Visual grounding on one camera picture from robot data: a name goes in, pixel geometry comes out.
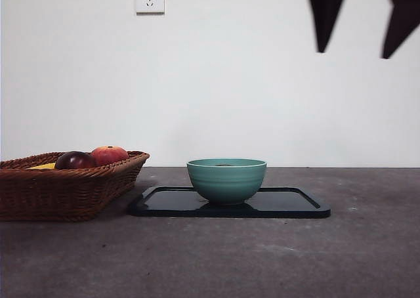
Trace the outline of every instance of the bowl rim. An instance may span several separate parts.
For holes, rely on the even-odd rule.
[[[250,160],[259,162],[255,165],[198,165],[195,162],[204,161],[204,160]],[[186,163],[187,166],[192,165],[194,167],[203,167],[203,168],[250,168],[250,167],[261,167],[263,165],[267,165],[267,162],[260,159],[252,159],[252,158],[202,158],[202,159],[194,159],[190,160]]]

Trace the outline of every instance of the white wall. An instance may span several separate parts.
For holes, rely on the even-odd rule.
[[[2,0],[3,159],[103,144],[148,165],[420,166],[420,30],[380,59],[389,0]]]

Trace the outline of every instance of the tray rim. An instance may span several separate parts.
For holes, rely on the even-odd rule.
[[[278,192],[295,192],[305,198],[312,205],[317,205],[316,209],[307,211],[307,210],[278,210],[278,211],[261,211],[255,210],[250,211],[249,214],[238,215],[237,212],[232,209],[227,209],[223,214],[211,214],[210,211],[206,212],[204,210],[174,210],[174,209],[155,209],[145,211],[144,213],[139,213],[142,211],[139,209],[139,206],[144,205],[156,192],[161,191],[191,191],[197,192],[192,186],[152,186],[147,188],[141,195],[136,197],[131,203],[127,206],[127,213],[132,216],[137,217],[219,217],[219,218],[302,218],[302,219],[321,219],[331,216],[331,208],[329,204],[324,203],[322,200],[319,200],[311,193],[304,192],[300,188],[290,187],[290,186],[264,186],[259,188],[258,192],[271,192],[277,190]]]

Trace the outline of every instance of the basket rim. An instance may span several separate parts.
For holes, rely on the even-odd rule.
[[[92,168],[81,168],[81,169],[28,169],[28,168],[0,168],[0,173],[4,173],[5,171],[8,172],[28,172],[28,173],[54,173],[54,174],[68,174],[68,173],[92,173],[95,171],[108,171],[110,169],[115,169],[127,164],[132,164],[132,163],[136,163],[137,160],[144,160],[146,161],[149,157],[150,154],[146,153],[146,152],[141,152],[138,150],[128,150],[127,151],[129,154],[133,155],[132,157],[129,157],[126,160],[121,160],[121,161],[117,161],[117,162],[113,162],[113,163],[109,163],[108,165],[100,165],[98,167],[92,167]],[[32,155],[32,156],[28,156],[28,157],[24,157],[24,158],[17,158],[17,159],[12,159],[12,160],[6,160],[6,161],[1,161],[1,163],[12,163],[12,162],[18,162],[18,161],[29,161],[29,160],[34,160],[40,156],[48,156],[48,155],[57,155],[57,154],[65,154],[66,152],[47,152],[44,154],[38,154],[38,155]]]

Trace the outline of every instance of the yellow banana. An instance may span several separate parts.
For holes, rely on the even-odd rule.
[[[35,167],[30,167],[28,169],[54,169],[55,162],[53,163],[47,163],[45,165],[36,165]]]

